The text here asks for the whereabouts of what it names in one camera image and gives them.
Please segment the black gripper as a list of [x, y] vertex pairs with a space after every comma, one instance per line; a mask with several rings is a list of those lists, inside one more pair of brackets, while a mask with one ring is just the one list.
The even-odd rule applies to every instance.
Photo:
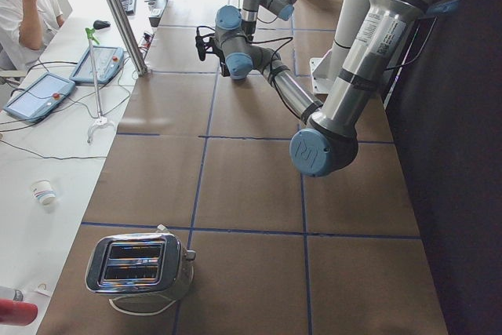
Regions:
[[[202, 28], [209, 29], [212, 33], [201, 35]], [[229, 76], [230, 72], [226, 65], [223, 50], [217, 45], [215, 31], [208, 26], [197, 26], [195, 36], [195, 48], [197, 49], [198, 58], [200, 61], [205, 61], [208, 54], [215, 55], [219, 59], [220, 73], [222, 76]]]

